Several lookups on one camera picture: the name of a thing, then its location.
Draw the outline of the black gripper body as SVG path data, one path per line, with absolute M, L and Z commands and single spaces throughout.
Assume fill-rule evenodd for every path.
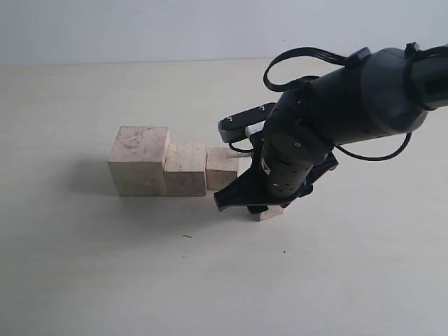
M 247 174 L 250 207 L 288 206 L 311 193 L 313 184 L 338 166 L 334 137 L 325 129 L 336 103 L 332 90 L 313 85 L 280 96 L 265 121 Z

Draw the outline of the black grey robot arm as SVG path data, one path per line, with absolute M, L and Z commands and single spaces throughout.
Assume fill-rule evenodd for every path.
M 286 208 L 337 167 L 334 149 L 397 134 L 410 138 L 429 112 L 447 105 L 446 46 L 422 50 L 408 43 L 377 52 L 362 48 L 350 56 L 302 47 L 274 62 L 294 57 L 314 57 L 336 70 L 285 84 L 264 78 L 280 94 L 278 101 L 219 122 L 230 148 L 251 142 L 251 166 L 214 195 L 219 210 L 246 207 L 261 214 L 272 206 Z

